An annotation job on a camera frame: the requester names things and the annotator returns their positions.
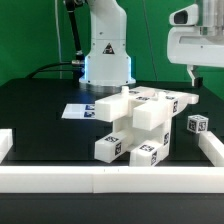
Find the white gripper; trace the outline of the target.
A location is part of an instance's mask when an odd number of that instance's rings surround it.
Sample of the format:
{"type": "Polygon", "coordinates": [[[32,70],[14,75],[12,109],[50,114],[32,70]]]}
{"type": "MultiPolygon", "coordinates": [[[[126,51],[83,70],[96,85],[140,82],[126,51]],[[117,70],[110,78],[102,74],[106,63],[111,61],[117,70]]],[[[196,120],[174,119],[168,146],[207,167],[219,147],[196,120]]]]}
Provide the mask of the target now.
{"type": "Polygon", "coordinates": [[[171,63],[188,65],[192,86],[200,88],[203,78],[196,66],[224,67],[224,36],[201,35],[198,27],[173,27],[168,34],[167,57],[171,63]]]}

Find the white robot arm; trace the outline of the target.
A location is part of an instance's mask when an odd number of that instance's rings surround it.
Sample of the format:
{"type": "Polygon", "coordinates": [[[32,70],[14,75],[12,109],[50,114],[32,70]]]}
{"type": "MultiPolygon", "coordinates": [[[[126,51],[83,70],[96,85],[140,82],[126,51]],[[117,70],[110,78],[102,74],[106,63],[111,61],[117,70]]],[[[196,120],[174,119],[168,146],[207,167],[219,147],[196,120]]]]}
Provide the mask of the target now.
{"type": "MultiPolygon", "coordinates": [[[[104,90],[133,85],[126,53],[126,12],[116,0],[87,0],[91,15],[91,50],[79,82],[104,90]]],[[[194,87],[202,84],[198,66],[224,68],[224,0],[195,0],[169,16],[167,57],[185,64],[194,87]]]]}

